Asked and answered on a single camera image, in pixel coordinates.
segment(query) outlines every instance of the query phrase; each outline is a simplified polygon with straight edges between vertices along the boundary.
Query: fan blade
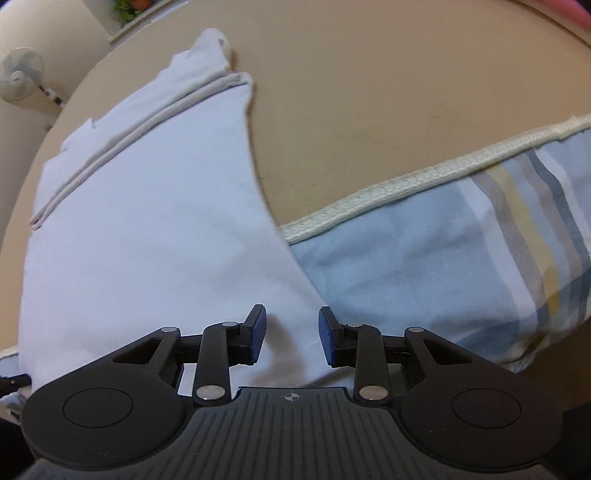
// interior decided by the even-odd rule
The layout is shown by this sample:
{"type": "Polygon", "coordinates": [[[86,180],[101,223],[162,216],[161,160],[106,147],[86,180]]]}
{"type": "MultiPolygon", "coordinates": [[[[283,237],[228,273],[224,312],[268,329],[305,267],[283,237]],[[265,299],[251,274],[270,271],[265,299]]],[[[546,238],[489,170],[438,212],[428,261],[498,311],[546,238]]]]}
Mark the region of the fan blade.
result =
{"type": "Polygon", "coordinates": [[[27,63],[29,61],[31,61],[32,59],[34,59],[37,56],[37,53],[35,53],[34,51],[26,51],[25,53],[22,54],[22,57],[20,59],[18,59],[18,63],[27,63]]]}
{"type": "Polygon", "coordinates": [[[5,57],[4,60],[2,61],[2,64],[4,65],[4,73],[6,75],[6,77],[10,77],[10,75],[12,75],[12,72],[14,72],[13,68],[12,68],[12,62],[10,60],[10,55],[8,57],[5,57]]]}
{"type": "Polygon", "coordinates": [[[20,100],[21,98],[27,96],[26,93],[27,93],[27,83],[23,82],[21,85],[17,86],[14,89],[12,95],[16,100],[20,100]]]}
{"type": "Polygon", "coordinates": [[[8,96],[8,92],[11,91],[10,82],[3,82],[0,81],[0,96],[5,97],[8,96]]]}
{"type": "Polygon", "coordinates": [[[17,70],[23,72],[27,77],[29,77],[33,82],[37,85],[41,85],[41,81],[43,80],[43,74],[36,69],[31,68],[29,65],[26,64],[18,64],[17,70]]]}

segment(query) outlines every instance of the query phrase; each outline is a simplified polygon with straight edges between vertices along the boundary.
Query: white cloth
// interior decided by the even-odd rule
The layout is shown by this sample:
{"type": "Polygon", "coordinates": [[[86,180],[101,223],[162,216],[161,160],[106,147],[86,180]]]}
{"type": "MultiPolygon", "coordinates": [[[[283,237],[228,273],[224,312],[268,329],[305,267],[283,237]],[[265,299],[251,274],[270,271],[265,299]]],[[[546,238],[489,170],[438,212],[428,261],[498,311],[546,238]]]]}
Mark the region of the white cloth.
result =
{"type": "Polygon", "coordinates": [[[246,118],[252,81],[228,58],[223,35],[205,31],[46,164],[20,317],[34,389],[162,326],[193,335],[242,322],[256,303],[267,308],[267,336],[254,367],[231,369],[233,390],[337,373],[318,336],[323,300],[259,191],[246,118]],[[167,109],[176,114],[162,116],[167,109]]]}

